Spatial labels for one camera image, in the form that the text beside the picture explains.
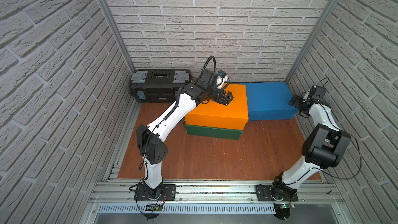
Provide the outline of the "orange shoebox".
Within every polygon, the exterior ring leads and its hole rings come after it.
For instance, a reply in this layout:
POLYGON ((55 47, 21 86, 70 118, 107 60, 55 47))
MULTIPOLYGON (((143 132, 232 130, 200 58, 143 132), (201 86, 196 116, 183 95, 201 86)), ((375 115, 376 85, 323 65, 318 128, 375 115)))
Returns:
POLYGON ((229 105, 200 104, 185 116, 187 125, 243 130, 248 122, 248 104, 245 85, 230 84, 227 90, 233 94, 229 105))

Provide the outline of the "blue shoebox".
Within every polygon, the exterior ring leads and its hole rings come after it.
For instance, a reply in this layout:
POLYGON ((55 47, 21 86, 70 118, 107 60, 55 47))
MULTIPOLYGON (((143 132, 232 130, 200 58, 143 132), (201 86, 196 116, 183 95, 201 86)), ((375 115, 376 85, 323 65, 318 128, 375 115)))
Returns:
POLYGON ((247 83, 250 121, 291 119, 298 109, 289 105, 292 93, 285 82, 247 83))

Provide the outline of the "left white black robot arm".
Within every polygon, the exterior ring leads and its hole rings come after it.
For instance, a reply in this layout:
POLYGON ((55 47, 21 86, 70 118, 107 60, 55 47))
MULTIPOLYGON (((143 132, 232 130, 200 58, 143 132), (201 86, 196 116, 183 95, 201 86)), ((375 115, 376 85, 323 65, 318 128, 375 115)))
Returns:
POLYGON ((142 185, 149 199, 156 200, 163 193, 162 161, 169 152, 164 144, 168 135, 200 104, 214 101, 229 105, 233 94, 225 91, 228 86, 229 78, 225 71, 202 69, 198 78, 178 89, 176 101, 160 117, 147 126, 138 127, 137 148, 143 158, 140 167, 145 168, 142 185))

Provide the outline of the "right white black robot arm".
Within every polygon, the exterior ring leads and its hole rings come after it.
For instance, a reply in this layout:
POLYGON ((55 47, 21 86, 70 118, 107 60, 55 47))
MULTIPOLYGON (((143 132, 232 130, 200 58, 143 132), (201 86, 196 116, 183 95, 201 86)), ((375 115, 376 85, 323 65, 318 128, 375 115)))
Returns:
POLYGON ((308 178, 336 167, 351 141, 351 135, 337 126, 325 93, 325 87, 312 86, 304 97, 295 95, 289 102, 300 114, 311 117, 315 127, 303 144, 301 158, 275 177, 270 192, 277 201, 292 200, 308 178))

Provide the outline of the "green shoebox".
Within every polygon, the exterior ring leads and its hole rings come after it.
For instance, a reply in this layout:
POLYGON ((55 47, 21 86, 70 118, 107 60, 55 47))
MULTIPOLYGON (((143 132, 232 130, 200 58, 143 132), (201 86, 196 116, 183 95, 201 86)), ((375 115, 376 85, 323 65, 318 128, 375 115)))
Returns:
POLYGON ((203 127, 197 125, 185 125, 188 135, 204 136, 209 138, 219 138, 228 140, 239 140, 243 130, 223 129, 213 127, 203 127))

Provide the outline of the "black plastic toolbox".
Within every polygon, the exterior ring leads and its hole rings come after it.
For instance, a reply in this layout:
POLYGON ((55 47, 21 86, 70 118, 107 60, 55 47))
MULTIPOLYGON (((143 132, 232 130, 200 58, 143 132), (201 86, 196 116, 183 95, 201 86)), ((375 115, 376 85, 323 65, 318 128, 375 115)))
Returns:
POLYGON ((139 103, 173 103, 178 89, 191 80, 187 69, 138 69, 129 81, 129 89, 139 103))

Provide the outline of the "right green circuit board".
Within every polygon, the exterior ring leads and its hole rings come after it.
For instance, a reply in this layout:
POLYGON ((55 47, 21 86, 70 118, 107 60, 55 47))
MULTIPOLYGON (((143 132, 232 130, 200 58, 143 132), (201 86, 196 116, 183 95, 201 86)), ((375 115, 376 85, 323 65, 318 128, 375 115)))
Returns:
POLYGON ((294 203, 276 203, 274 204, 275 208, 280 209, 287 209, 287 208, 294 208, 294 203))

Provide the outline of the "green circuit board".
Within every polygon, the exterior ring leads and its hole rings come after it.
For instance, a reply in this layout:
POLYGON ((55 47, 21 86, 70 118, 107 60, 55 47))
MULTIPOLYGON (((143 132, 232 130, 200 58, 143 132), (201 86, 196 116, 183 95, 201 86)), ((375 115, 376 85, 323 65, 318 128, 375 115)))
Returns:
POLYGON ((160 204, 147 204, 145 211, 146 212, 161 212, 163 210, 163 205, 160 204))
POLYGON ((275 208, 280 209, 287 209, 287 208, 294 208, 294 203, 276 203, 274 204, 275 208))

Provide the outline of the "left green circuit board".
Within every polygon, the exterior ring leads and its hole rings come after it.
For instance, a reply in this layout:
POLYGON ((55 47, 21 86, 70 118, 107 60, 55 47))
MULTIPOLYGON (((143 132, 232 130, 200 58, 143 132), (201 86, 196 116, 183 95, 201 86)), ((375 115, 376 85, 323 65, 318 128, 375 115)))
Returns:
POLYGON ((160 204, 147 204, 145 211, 146 212, 161 212, 163 210, 163 205, 160 204))

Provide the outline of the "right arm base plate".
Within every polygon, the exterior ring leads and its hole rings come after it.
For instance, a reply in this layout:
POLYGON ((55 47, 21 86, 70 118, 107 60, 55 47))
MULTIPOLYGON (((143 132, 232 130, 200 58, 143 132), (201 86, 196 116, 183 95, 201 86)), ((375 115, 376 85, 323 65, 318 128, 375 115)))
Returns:
POLYGON ((282 185, 256 185, 258 201, 298 201, 297 189, 285 184, 282 185))

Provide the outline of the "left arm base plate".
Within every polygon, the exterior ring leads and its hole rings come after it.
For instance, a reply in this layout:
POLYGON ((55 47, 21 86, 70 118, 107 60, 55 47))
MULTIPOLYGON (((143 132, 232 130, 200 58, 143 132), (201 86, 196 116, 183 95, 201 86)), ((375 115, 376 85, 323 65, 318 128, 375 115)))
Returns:
POLYGON ((139 184, 134 192, 134 200, 136 201, 174 201, 176 185, 162 184, 156 189, 152 189, 145 184, 139 184))

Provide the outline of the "right aluminium corner post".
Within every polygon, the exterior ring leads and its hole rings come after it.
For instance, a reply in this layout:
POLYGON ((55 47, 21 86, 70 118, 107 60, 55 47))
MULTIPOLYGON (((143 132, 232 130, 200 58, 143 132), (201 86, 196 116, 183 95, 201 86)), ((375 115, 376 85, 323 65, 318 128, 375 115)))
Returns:
POLYGON ((305 57, 306 53, 309 51, 312 43, 319 35, 324 24, 328 20, 329 16, 331 15, 332 11, 334 10, 334 8, 336 7, 336 5, 338 4, 339 1, 340 0, 329 0, 327 2, 323 12, 321 13, 320 17, 318 18, 316 24, 314 25, 314 28, 310 32, 307 40, 305 41, 303 47, 301 48, 300 52, 298 53, 298 55, 296 57, 294 63, 292 64, 292 67, 291 67, 287 77, 285 78, 285 83, 288 83, 290 81, 290 79, 293 77, 294 73, 296 72, 296 70, 298 69, 298 67, 300 66, 302 61, 304 60, 304 57, 305 57))

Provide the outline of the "aluminium corner post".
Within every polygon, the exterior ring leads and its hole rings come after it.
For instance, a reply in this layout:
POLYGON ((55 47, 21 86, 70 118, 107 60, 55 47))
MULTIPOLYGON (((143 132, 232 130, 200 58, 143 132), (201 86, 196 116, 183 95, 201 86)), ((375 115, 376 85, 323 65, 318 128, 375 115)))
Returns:
POLYGON ((127 50, 126 44, 124 43, 124 40, 122 38, 122 35, 119 31, 119 28, 117 26, 117 23, 114 19, 114 16, 112 14, 111 8, 107 2, 107 0, 97 0, 98 5, 100 9, 103 12, 103 15, 105 17, 105 20, 107 21, 109 28, 115 38, 116 44, 118 45, 121 54, 130 70, 131 73, 135 72, 135 67, 133 65, 133 62, 131 60, 130 54, 127 50))
POLYGON ((291 67, 287 77, 285 78, 285 83, 288 83, 290 81, 290 79, 293 77, 294 73, 296 72, 296 70, 298 69, 298 67, 300 66, 302 61, 304 60, 304 57, 305 57, 306 53, 309 51, 312 43, 319 35, 324 24, 328 20, 329 16, 331 15, 332 11, 334 10, 334 8, 336 7, 336 5, 338 4, 339 1, 340 0, 329 0, 327 2, 323 12, 321 13, 320 17, 318 18, 316 24, 314 25, 314 28, 310 32, 307 40, 305 41, 303 47, 301 48, 300 52, 298 53, 298 55, 296 57, 294 63, 292 64, 292 67, 291 67))

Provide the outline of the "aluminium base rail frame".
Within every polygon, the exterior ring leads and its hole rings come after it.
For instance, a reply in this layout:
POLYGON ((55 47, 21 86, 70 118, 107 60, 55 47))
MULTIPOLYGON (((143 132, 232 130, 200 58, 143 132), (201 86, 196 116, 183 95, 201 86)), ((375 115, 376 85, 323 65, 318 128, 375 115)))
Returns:
POLYGON ((115 179, 97 183, 89 198, 92 212, 137 214, 274 214, 276 203, 326 204, 336 208, 344 200, 334 184, 319 181, 304 183, 298 201, 263 201, 256 196, 256 185, 271 185, 269 180, 166 180, 176 185, 174 201, 134 200, 137 180, 115 179), (163 205, 161 212, 146 212, 147 204, 163 205))

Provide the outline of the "left aluminium corner post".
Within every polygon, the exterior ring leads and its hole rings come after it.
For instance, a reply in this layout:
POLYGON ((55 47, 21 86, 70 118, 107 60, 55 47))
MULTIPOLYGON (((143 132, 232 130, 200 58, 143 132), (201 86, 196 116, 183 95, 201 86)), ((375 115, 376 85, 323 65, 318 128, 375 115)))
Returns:
POLYGON ((109 28, 115 38, 116 44, 118 45, 121 54, 130 70, 131 73, 135 72, 135 67, 133 65, 133 62, 131 60, 130 54, 127 50, 126 44, 124 43, 124 40, 122 38, 122 35, 119 31, 119 28, 117 26, 117 23, 114 19, 114 16, 112 14, 111 8, 107 2, 107 0, 97 0, 98 5, 100 9, 103 12, 103 15, 105 17, 105 20, 107 21, 109 28))

